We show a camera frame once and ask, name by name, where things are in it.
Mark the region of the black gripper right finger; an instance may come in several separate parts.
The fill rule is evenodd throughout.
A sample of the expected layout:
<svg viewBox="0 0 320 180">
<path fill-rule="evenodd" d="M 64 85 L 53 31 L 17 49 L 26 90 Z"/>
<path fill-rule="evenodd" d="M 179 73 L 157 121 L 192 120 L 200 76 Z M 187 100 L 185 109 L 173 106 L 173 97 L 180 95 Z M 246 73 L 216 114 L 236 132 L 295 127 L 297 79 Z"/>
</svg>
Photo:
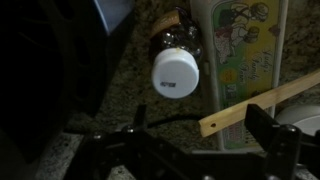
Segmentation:
<svg viewBox="0 0 320 180">
<path fill-rule="evenodd" d="M 267 152 L 266 162 L 295 166 L 300 153 L 302 132 L 290 124 L 279 124 L 256 104 L 249 104 L 245 126 Z"/>
</svg>

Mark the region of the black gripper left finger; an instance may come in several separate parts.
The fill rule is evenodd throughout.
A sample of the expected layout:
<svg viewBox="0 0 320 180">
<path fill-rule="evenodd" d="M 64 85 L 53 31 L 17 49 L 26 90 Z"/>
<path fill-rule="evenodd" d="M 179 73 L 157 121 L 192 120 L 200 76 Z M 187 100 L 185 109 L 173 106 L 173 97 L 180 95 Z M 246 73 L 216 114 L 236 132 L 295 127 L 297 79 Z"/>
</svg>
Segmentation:
<svg viewBox="0 0 320 180">
<path fill-rule="evenodd" d="M 137 107 L 137 111 L 133 121 L 133 127 L 135 131 L 139 131 L 146 127 L 146 117 L 145 117 L 146 109 L 147 109 L 146 105 L 139 105 Z"/>
</svg>

